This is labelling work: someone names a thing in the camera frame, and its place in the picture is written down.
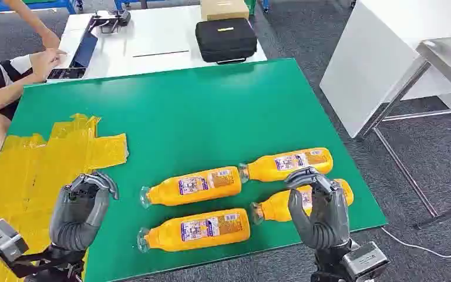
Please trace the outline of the person's left hand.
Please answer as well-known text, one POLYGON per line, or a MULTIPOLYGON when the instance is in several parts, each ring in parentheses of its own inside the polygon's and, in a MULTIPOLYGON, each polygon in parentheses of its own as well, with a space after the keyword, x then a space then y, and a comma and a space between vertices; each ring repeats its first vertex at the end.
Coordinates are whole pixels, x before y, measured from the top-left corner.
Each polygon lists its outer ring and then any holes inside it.
POLYGON ((42 45, 46 49, 57 49, 59 47, 60 39, 54 32, 47 30, 45 32, 40 33, 40 36, 42 40, 42 45))

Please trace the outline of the person's right hand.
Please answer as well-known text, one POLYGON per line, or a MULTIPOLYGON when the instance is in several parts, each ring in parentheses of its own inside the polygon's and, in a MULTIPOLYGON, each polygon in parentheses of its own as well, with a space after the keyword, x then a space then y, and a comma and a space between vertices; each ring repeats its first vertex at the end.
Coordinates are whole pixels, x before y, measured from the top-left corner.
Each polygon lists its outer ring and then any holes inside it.
POLYGON ((29 58, 32 73, 28 76, 29 82, 45 82, 51 70, 60 64, 63 55, 66 55, 66 52, 55 48, 47 48, 42 52, 31 54, 29 58))

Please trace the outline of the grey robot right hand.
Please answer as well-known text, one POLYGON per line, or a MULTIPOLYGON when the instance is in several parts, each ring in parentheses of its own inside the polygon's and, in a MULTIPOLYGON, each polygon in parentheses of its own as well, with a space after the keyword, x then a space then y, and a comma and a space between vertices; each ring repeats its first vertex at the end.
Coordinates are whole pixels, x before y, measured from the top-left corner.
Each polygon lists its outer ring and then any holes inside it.
POLYGON ((349 242, 348 205, 342 187, 313 167, 292 172, 284 180, 290 190, 288 210, 304 244, 314 250, 349 242), (312 209, 307 214, 298 188, 311 186, 312 209))

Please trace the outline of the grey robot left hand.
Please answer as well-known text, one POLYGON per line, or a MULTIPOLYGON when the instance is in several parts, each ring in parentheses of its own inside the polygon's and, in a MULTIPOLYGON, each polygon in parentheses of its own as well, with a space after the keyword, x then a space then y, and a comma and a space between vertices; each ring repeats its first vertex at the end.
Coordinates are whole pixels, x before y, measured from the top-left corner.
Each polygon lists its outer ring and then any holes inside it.
POLYGON ((102 172, 81 173, 64 185, 49 225, 52 244, 65 250, 87 250, 102 225, 111 199, 119 199, 118 187, 102 172))

